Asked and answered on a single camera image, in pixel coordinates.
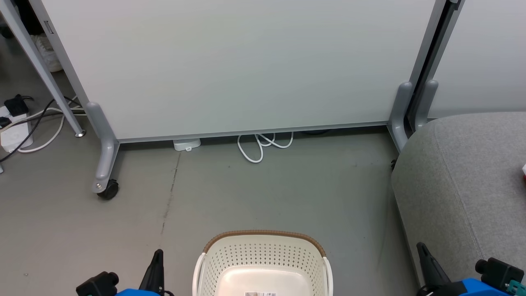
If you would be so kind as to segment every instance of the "black caster wheel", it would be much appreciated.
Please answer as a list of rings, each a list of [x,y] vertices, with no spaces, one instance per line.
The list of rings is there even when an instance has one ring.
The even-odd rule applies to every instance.
[[[97,195],[101,199],[109,201],[117,195],[117,192],[119,192],[119,183],[117,183],[117,180],[115,179],[109,179],[108,185],[106,186],[106,190],[97,193]]]

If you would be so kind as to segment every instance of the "whiteboard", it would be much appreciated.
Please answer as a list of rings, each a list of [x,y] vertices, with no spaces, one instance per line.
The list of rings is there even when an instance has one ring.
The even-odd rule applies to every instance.
[[[434,5],[42,3],[118,139],[385,122]]]
[[[430,118],[526,111],[526,2],[467,0],[434,79]]]

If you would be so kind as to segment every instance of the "gray floor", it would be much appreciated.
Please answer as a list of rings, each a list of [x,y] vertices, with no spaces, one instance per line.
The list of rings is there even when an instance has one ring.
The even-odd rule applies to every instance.
[[[14,58],[16,46],[10,46],[0,38],[0,101],[32,95],[38,100],[32,110],[38,110],[51,97],[23,53]],[[54,76],[73,96],[64,73]],[[46,142],[58,123],[46,119],[35,145]],[[206,242],[241,229],[317,239],[332,265],[335,295],[415,294],[389,183],[396,150],[385,129],[297,133],[286,150],[266,148],[257,165],[242,157],[235,138],[205,140],[182,153],[170,142],[123,145],[113,176],[121,189],[105,202],[90,193],[99,141],[87,121],[81,125],[88,131],[84,138],[75,138],[66,124],[46,149],[3,163],[2,294],[72,295],[104,270],[119,275],[121,289],[136,288],[162,248],[166,288],[190,295]],[[247,137],[244,145],[257,157],[254,141]]]

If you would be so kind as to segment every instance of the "gray fabric cushion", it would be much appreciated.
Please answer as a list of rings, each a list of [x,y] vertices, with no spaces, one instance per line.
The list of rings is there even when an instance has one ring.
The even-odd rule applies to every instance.
[[[446,117],[409,139],[392,186],[421,283],[419,241],[453,281],[488,257],[526,269],[525,163],[526,113]]]

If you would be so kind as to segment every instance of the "white device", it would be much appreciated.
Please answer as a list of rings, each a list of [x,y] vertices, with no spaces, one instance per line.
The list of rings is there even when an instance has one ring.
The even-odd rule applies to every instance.
[[[174,140],[174,148],[176,151],[186,150],[192,151],[192,148],[201,146],[201,139],[182,139]]]
[[[19,116],[11,116],[9,111],[5,106],[0,108],[0,116],[7,117],[11,119],[12,122],[22,120],[27,117],[27,114],[22,114]],[[11,153],[13,152],[19,145],[22,143],[22,141],[27,137],[31,130],[31,126],[29,122],[25,122],[22,124],[14,125],[10,127],[7,131],[4,131],[0,133],[0,143],[2,144],[2,148],[7,152]],[[28,147],[33,143],[33,136],[30,136],[27,141],[22,145],[21,148]]]

